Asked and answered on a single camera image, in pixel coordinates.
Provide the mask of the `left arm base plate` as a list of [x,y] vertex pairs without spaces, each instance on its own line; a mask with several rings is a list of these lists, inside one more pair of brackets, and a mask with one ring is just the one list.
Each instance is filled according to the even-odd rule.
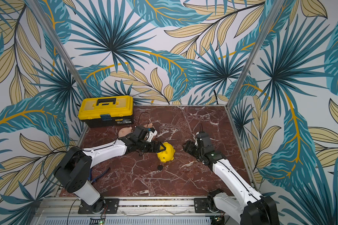
[[81,200],[78,214],[116,214],[119,206],[119,198],[100,198],[93,205]]

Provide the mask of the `yellow piggy bank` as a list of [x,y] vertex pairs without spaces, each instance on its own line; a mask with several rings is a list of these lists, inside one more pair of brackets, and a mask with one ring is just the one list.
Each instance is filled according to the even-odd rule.
[[164,150],[163,147],[160,148],[161,152],[157,153],[158,159],[162,163],[166,163],[166,162],[172,161],[174,159],[174,154],[176,152],[175,149],[168,142],[164,142],[163,145],[165,147],[165,150]]

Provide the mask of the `pink piggy bank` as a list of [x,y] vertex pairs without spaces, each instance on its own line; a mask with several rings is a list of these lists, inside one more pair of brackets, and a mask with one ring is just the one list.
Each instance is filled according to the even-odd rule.
[[154,126],[153,126],[153,123],[149,123],[149,124],[145,124],[145,127],[146,128],[153,128]]
[[130,133],[132,133],[132,127],[124,127],[118,131],[118,138],[127,136]]

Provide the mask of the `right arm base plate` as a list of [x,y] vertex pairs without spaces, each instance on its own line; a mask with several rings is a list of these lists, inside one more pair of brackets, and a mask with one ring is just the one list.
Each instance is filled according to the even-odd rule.
[[217,213],[218,211],[213,211],[213,208],[210,206],[210,202],[207,197],[197,197],[194,198],[194,210],[195,213]]

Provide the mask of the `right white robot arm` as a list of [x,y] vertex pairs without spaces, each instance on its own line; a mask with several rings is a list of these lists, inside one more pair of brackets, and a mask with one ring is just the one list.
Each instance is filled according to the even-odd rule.
[[233,168],[230,161],[220,151],[215,150],[209,134],[200,131],[196,141],[188,140],[183,144],[185,152],[209,167],[234,194],[232,199],[221,189],[208,193],[203,210],[212,213],[224,212],[240,225],[278,225],[280,223],[277,205],[270,196],[263,196],[250,186]]

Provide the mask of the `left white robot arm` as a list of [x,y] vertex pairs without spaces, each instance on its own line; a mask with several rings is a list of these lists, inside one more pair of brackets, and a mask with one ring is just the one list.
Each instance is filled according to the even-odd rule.
[[74,146],[65,154],[53,174],[67,192],[75,194],[90,206],[91,212],[100,213],[105,208],[104,197],[88,180],[94,166],[135,151],[161,153],[171,148],[167,142],[146,140],[133,135],[93,148],[81,149]]

